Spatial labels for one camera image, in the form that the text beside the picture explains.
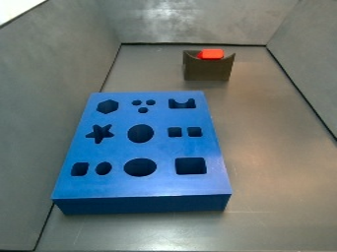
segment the brown box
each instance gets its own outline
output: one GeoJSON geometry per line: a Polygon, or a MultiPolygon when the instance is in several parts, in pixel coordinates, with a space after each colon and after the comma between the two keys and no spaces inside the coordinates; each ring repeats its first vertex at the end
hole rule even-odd
{"type": "Polygon", "coordinates": [[[201,51],[183,51],[183,71],[186,81],[228,81],[236,53],[218,60],[202,60],[201,51]]]}

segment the star-shaped hole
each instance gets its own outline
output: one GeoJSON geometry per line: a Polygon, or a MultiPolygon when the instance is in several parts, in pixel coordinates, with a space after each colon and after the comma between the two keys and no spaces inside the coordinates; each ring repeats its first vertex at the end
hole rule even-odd
{"type": "Polygon", "coordinates": [[[115,135],[110,132],[111,124],[105,127],[99,125],[93,126],[93,132],[86,135],[86,138],[94,138],[95,144],[101,144],[105,138],[113,138],[115,135]]]}

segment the hexagon-shaped hole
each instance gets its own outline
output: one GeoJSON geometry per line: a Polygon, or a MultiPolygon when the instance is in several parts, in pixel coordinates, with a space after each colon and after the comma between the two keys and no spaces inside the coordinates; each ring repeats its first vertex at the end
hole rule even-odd
{"type": "Polygon", "coordinates": [[[97,110],[105,114],[113,113],[118,109],[119,109],[119,103],[111,99],[102,101],[98,104],[98,108],[97,108],[97,110]]]}

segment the gray surface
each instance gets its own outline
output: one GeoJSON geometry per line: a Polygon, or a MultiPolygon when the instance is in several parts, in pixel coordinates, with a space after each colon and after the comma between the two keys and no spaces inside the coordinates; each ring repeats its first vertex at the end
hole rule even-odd
{"type": "Polygon", "coordinates": [[[234,190],[226,211],[67,217],[43,251],[337,250],[336,142],[266,48],[237,53],[228,83],[185,82],[183,50],[123,46],[105,92],[204,90],[234,190]]]}
{"type": "Polygon", "coordinates": [[[337,138],[336,13],[337,1],[301,1],[268,47],[337,138]]]}
{"type": "Polygon", "coordinates": [[[0,30],[0,250],[34,249],[90,92],[121,46],[94,1],[48,1],[0,30]]]}
{"type": "Polygon", "coordinates": [[[266,44],[297,0],[101,1],[121,41],[266,44]]]}

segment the circular hole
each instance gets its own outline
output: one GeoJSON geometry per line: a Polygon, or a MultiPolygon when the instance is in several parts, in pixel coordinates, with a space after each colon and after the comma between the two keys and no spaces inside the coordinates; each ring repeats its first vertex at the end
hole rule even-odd
{"type": "Polygon", "coordinates": [[[131,102],[131,104],[135,106],[139,106],[142,104],[142,101],[139,99],[137,99],[131,102]]]}
{"type": "Polygon", "coordinates": [[[154,99],[149,99],[149,100],[146,101],[146,104],[150,105],[150,106],[154,105],[154,104],[155,104],[155,100],[154,100],[154,99]]]}
{"type": "Polygon", "coordinates": [[[138,124],[127,131],[127,137],[134,143],[147,142],[154,135],[153,128],[149,125],[138,124]]]}
{"type": "Polygon", "coordinates": [[[138,110],[138,112],[139,112],[141,114],[147,113],[147,111],[149,111],[147,107],[142,107],[142,108],[138,110]]]}
{"type": "Polygon", "coordinates": [[[150,175],[157,169],[157,164],[151,159],[137,158],[125,165],[125,171],[130,176],[143,177],[150,175]]]}
{"type": "Polygon", "coordinates": [[[109,162],[102,162],[99,163],[99,165],[97,166],[97,173],[99,175],[107,175],[111,172],[111,164],[109,162]]]}

